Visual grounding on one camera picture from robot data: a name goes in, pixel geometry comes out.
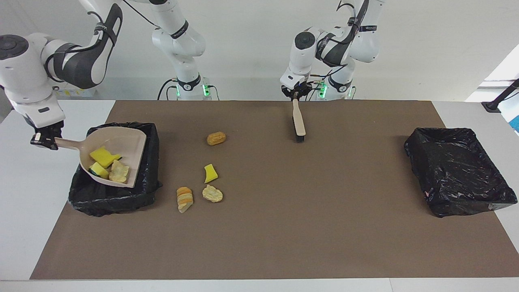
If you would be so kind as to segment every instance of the dustpan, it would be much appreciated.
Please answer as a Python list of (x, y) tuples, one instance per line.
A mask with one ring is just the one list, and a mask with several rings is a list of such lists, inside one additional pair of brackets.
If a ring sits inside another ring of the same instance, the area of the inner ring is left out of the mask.
[[(100, 128), (83, 141), (73, 141), (55, 138), (56, 145), (60, 148), (67, 148), (79, 151), (79, 164), (95, 181), (111, 185), (113, 187), (133, 188), (139, 165), (141, 164), (142, 153), (146, 144), (146, 134), (140, 130), (125, 127), (106, 127)], [(130, 167), (125, 183), (115, 182), (95, 176), (88, 171), (95, 160), (90, 157), (90, 152), (105, 146), (112, 154), (120, 154), (121, 163)]]

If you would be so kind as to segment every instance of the yellow sponge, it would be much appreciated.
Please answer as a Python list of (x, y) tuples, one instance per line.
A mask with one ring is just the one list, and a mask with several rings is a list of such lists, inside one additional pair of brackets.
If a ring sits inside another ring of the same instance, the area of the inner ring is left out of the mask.
[(206, 182), (208, 183), (210, 181), (213, 181), (218, 178), (218, 174), (216, 173), (216, 170), (214, 170), (214, 167), (212, 164), (206, 165), (204, 167), (206, 169)]
[(92, 164), (88, 170), (97, 177), (108, 179), (108, 171), (97, 162)]
[(98, 162), (103, 168), (108, 168), (114, 160), (121, 159), (121, 155), (112, 155), (110, 151), (104, 148), (104, 146), (90, 152), (90, 157)]

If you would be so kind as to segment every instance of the dustpan handle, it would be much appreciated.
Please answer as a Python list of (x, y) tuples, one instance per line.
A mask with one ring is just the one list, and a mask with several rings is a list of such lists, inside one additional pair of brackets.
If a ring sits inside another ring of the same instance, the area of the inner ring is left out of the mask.
[(62, 138), (54, 138), (56, 145), (59, 148), (67, 148), (72, 150), (79, 150), (81, 148), (81, 142), (74, 140), (67, 140)]

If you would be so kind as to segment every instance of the white table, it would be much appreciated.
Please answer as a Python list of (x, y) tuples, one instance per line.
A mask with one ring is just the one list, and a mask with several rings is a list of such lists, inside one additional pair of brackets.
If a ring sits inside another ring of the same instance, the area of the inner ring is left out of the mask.
[[(434, 102), (446, 127), (472, 128), (507, 183), (519, 192), (519, 136), (478, 103)], [(114, 101), (61, 101), (64, 137), (82, 140)], [(77, 153), (29, 145), (33, 130), (12, 112), (0, 124), (0, 291), (519, 291), (519, 278), (362, 278), (330, 280), (29, 281), (67, 200)], [(496, 212), (519, 250), (519, 205)]]

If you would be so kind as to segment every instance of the black plastic bag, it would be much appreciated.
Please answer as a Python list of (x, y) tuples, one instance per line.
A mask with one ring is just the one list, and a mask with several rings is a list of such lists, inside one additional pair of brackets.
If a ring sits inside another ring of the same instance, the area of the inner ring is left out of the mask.
[(159, 137), (153, 123), (111, 123), (90, 128), (87, 136), (104, 127), (127, 127), (146, 134), (146, 145), (139, 166), (139, 174), (133, 188), (104, 185), (93, 180), (78, 166), (69, 192), (69, 203), (75, 210), (100, 217), (113, 213), (135, 211), (153, 204), (155, 191), (161, 187), (158, 181)]
[(427, 204), (438, 217), (473, 215), (517, 203), (471, 129), (416, 128), (404, 148)]

